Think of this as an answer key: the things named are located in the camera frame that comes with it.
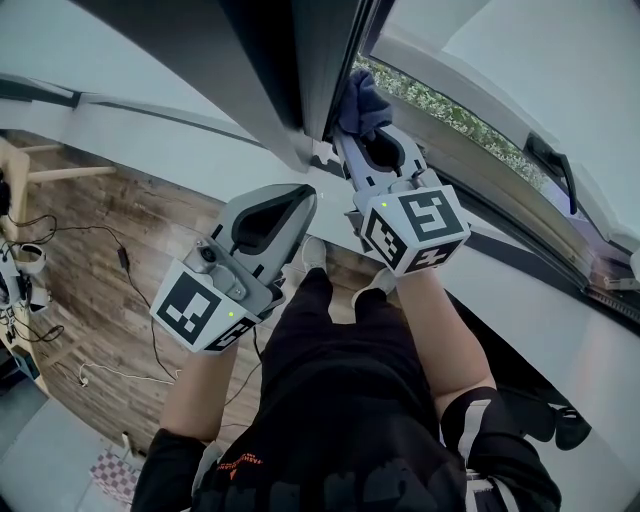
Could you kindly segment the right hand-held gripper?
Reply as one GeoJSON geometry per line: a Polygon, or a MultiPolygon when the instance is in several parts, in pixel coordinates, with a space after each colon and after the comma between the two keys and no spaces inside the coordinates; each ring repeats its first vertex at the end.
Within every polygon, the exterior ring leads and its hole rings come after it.
{"type": "Polygon", "coordinates": [[[335,128],[333,143],[355,193],[346,214],[362,250],[396,277],[446,263],[470,236],[452,186],[429,174],[415,141],[394,125],[354,135],[335,128]]]}

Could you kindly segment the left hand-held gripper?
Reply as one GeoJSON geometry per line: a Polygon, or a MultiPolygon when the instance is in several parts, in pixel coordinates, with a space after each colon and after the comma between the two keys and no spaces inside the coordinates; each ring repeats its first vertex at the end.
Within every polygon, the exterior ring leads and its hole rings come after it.
{"type": "Polygon", "coordinates": [[[232,199],[218,217],[219,244],[199,238],[184,259],[172,261],[152,317],[193,353],[225,351],[284,302],[280,270],[293,258],[316,204],[312,186],[291,183],[232,199]],[[239,252],[239,261],[221,245],[239,252]]]}

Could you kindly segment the blue microfibre cleaning cloth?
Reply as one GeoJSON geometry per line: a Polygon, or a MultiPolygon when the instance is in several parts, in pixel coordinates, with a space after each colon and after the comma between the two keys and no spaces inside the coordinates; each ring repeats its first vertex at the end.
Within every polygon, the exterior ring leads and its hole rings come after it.
{"type": "Polygon", "coordinates": [[[375,130],[392,124],[392,106],[376,90],[373,75],[357,69],[348,78],[337,114],[340,129],[354,137],[375,138],[375,130]]]}

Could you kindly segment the person's right forearm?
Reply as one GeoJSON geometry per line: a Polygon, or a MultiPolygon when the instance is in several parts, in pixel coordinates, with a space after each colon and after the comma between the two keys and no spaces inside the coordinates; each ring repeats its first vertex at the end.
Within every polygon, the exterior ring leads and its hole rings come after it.
{"type": "Polygon", "coordinates": [[[464,393],[494,389],[486,354],[431,269],[397,279],[399,300],[436,410],[464,393]]]}

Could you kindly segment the person's left forearm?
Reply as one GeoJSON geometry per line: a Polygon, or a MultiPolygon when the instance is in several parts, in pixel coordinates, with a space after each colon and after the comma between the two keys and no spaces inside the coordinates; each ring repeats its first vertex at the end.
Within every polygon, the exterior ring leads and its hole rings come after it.
{"type": "Polygon", "coordinates": [[[189,354],[167,395],[159,426],[203,443],[214,441],[221,429],[237,351],[234,345],[218,355],[189,354]]]}

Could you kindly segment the open window sash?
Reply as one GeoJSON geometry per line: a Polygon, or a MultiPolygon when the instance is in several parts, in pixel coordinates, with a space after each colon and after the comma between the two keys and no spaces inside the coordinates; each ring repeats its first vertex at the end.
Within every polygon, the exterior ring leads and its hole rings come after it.
{"type": "Polygon", "coordinates": [[[600,233],[640,249],[640,0],[393,0],[362,51],[517,146],[537,134],[600,233]]]}

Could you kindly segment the checkerboard calibration sheet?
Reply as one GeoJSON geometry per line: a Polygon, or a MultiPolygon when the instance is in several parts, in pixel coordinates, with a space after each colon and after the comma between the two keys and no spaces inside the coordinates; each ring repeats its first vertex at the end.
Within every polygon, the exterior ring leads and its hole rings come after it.
{"type": "Polygon", "coordinates": [[[89,470],[94,484],[104,494],[123,505],[133,502],[141,466],[135,461],[130,447],[121,452],[105,449],[89,470]]]}

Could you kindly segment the person's left white shoe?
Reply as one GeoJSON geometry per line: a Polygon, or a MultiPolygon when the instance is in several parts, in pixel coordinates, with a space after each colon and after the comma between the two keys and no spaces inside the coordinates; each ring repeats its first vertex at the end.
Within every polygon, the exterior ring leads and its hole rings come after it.
{"type": "Polygon", "coordinates": [[[326,246],[322,239],[309,236],[302,245],[301,258],[306,273],[315,269],[327,271],[326,246]]]}

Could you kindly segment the person's white shoe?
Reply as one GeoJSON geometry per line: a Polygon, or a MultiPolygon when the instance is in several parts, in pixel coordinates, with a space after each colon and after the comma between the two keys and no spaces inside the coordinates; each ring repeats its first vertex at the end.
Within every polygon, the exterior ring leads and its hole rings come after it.
{"type": "Polygon", "coordinates": [[[306,273],[315,269],[327,271],[326,246],[322,239],[309,236],[302,245],[301,258],[306,273]]]}
{"type": "Polygon", "coordinates": [[[386,296],[388,296],[395,288],[396,288],[396,278],[393,275],[393,273],[387,268],[381,269],[376,273],[376,275],[373,277],[373,279],[367,286],[355,292],[355,294],[351,299],[351,306],[352,308],[355,308],[357,299],[364,292],[371,291],[371,290],[380,290],[386,296]]]}

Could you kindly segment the person's right white shoe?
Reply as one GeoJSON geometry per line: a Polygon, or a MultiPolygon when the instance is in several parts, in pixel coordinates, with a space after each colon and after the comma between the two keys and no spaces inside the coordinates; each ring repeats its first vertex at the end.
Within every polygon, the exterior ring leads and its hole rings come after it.
{"type": "Polygon", "coordinates": [[[357,299],[364,292],[371,291],[371,290],[380,290],[386,296],[388,296],[395,288],[396,288],[396,278],[393,275],[393,273],[387,268],[381,269],[376,273],[376,275],[373,277],[373,279],[367,286],[355,292],[355,294],[351,299],[351,306],[352,308],[355,308],[357,299]]]}

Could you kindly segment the person's black trousers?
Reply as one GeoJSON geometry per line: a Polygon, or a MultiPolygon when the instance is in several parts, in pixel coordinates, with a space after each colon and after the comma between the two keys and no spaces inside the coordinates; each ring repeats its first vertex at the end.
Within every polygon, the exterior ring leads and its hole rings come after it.
{"type": "Polygon", "coordinates": [[[419,399],[427,400],[429,386],[400,309],[383,291],[369,289],[356,299],[355,322],[336,324],[328,312],[332,296],[326,271],[308,271],[262,353],[262,394],[306,363],[344,356],[389,367],[419,399]]]}

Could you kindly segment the person's black shirt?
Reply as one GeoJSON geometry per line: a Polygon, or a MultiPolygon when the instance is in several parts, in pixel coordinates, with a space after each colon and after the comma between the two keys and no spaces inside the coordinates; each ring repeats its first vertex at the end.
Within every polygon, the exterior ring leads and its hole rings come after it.
{"type": "Polygon", "coordinates": [[[497,391],[429,430],[401,402],[293,394],[224,453],[160,430],[131,512],[559,512],[561,493],[497,391]]]}

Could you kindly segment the blue screen device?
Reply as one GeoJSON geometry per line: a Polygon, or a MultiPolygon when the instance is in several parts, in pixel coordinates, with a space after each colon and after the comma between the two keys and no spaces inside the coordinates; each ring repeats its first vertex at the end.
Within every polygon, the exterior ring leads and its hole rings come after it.
{"type": "Polygon", "coordinates": [[[11,350],[11,354],[18,366],[18,369],[27,377],[35,381],[40,376],[37,364],[30,352],[17,346],[11,350]]]}

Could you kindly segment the black chair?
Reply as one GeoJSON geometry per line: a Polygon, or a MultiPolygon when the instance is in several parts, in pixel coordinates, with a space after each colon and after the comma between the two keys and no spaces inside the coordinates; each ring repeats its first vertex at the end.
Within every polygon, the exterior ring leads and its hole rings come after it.
{"type": "Polygon", "coordinates": [[[571,451],[591,433],[591,425],[557,391],[499,387],[507,409],[522,437],[548,443],[555,441],[561,451],[571,451]]]}

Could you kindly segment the wooden rail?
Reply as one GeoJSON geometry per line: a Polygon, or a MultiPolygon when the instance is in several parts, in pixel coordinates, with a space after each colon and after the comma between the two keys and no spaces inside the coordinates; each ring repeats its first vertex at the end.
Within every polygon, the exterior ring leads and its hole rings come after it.
{"type": "Polygon", "coordinates": [[[28,175],[29,183],[44,183],[50,181],[58,181],[64,179],[75,179],[82,177],[109,175],[116,172],[114,166],[98,166],[98,167],[80,167],[80,168],[64,168],[52,169],[38,172],[30,172],[28,175]]]}

